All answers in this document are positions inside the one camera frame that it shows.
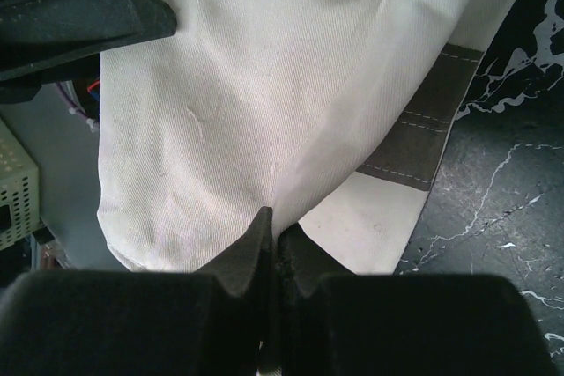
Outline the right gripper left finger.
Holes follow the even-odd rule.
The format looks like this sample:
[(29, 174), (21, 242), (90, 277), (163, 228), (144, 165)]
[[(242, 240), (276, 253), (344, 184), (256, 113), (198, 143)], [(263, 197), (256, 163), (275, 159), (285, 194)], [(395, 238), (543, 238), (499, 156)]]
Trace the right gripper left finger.
[(4, 375), (253, 375), (272, 211), (192, 273), (43, 270), (1, 300)]

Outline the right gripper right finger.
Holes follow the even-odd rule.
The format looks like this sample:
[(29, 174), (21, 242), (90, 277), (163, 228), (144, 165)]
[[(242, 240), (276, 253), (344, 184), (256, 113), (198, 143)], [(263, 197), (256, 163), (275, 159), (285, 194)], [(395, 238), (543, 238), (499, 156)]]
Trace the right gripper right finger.
[(493, 275), (359, 276), (295, 225), (278, 240), (285, 375), (554, 375), (525, 299)]

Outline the white grey cuff glove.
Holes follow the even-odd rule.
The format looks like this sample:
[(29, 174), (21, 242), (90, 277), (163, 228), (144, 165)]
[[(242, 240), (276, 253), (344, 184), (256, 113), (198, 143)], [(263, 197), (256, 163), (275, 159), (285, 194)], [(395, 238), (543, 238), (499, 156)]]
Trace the white grey cuff glove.
[(357, 274), (390, 274), (419, 220), (482, 52), (447, 44), (375, 151), (300, 225)]

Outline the white green glove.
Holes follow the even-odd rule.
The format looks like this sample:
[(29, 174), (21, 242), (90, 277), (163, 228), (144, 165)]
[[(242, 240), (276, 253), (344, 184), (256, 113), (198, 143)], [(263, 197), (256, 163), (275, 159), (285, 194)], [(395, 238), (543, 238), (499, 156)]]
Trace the white green glove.
[(127, 269), (192, 271), (262, 207), (280, 235), (375, 151), (447, 44), (515, 0), (163, 0), (174, 36), (101, 57), (98, 219)]

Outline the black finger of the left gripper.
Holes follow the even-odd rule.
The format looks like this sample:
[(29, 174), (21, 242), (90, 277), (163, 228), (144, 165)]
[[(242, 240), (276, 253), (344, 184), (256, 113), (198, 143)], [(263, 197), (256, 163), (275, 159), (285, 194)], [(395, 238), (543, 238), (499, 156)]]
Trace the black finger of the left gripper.
[(100, 53), (175, 34), (161, 0), (1, 0), (1, 101), (43, 85), (96, 77)]

